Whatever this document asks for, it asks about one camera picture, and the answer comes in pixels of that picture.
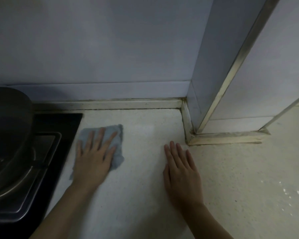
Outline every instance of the gas stove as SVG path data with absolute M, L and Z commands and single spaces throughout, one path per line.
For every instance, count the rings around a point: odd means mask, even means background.
M 81 118 L 35 115 L 32 166 L 0 198 L 0 238 L 28 238 L 43 220 Z

